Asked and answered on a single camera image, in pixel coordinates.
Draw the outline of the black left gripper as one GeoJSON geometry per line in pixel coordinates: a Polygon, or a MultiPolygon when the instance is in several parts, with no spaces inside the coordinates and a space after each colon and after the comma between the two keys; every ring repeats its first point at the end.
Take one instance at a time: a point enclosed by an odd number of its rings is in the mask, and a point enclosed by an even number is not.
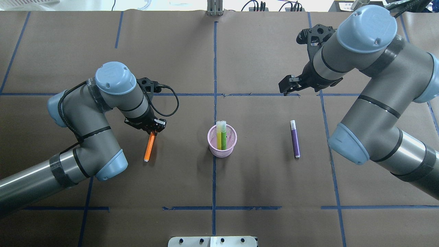
{"type": "Polygon", "coordinates": [[[135,119],[125,118],[124,123],[138,130],[151,132],[156,135],[166,128],[167,120],[162,118],[158,119],[154,114],[144,114],[144,116],[142,115],[135,119]]]}

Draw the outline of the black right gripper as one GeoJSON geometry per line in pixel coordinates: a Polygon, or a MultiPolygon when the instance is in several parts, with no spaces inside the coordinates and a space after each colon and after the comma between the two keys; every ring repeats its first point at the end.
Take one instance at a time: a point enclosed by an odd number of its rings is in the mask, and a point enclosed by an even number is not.
{"type": "Polygon", "coordinates": [[[318,92],[329,86],[336,86],[341,80],[343,80],[343,77],[337,80],[325,79],[317,73],[313,65],[305,65],[299,77],[287,75],[278,83],[278,87],[280,93],[287,96],[293,91],[301,91],[309,87],[318,92]]]}

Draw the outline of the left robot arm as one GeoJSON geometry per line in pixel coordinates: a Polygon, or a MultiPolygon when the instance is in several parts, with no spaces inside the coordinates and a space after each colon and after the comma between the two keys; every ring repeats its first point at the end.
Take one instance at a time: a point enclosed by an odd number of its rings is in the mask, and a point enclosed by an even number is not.
{"type": "Polygon", "coordinates": [[[127,169],[128,161],[105,116],[117,108],[132,128],[159,133],[166,127],[152,104],[155,93],[169,86],[147,77],[136,78],[119,61],[110,61],[93,77],[52,96],[50,117],[69,128],[77,142],[47,161],[1,180],[1,218],[51,195],[72,188],[87,178],[107,181],[127,169]]]}

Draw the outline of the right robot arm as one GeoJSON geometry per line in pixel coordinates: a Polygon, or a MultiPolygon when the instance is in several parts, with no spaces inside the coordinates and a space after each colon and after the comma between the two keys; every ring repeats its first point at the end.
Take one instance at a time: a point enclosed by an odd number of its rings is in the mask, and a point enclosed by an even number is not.
{"type": "Polygon", "coordinates": [[[284,95],[320,91],[358,69],[371,78],[328,139],[329,147],[362,165],[373,161],[435,199],[438,151],[395,126],[410,103],[438,94],[438,59],[397,34],[396,19],[378,5],[353,11],[337,29],[321,24],[302,30],[309,62],[301,75],[279,82],[284,95]]]}

